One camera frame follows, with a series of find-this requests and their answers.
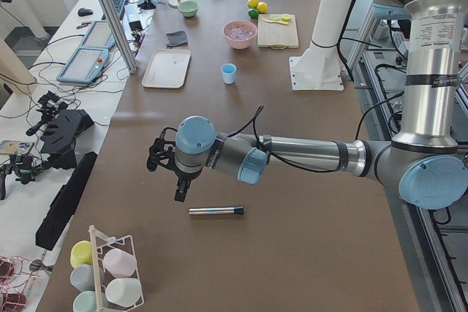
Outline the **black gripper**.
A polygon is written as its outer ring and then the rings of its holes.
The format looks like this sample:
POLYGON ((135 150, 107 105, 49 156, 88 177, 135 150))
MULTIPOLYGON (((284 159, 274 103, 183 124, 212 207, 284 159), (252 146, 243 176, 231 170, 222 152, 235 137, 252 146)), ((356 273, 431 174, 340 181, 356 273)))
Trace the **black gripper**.
POLYGON ((200 172, 183 172, 181 170, 176 170, 175 173, 178 177, 178 182, 174 200, 177 202, 185 202, 191 181, 198 178, 200 176, 200 172))

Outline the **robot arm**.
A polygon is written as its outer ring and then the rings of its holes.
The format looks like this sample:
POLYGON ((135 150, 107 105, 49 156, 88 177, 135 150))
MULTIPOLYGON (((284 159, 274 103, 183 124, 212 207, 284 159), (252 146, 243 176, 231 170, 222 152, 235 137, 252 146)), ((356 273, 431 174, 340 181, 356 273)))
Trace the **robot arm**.
POLYGON ((216 132, 202 116, 184 119, 170 161, 184 201, 193 179, 208 167, 245 183, 260 179, 272 156, 303 170, 350 172, 376 180, 419 208, 452 205, 467 189, 467 167, 450 135, 460 83, 457 63, 467 0, 374 0, 377 9, 409 13, 411 32, 400 131, 389 142, 301 140, 216 132))

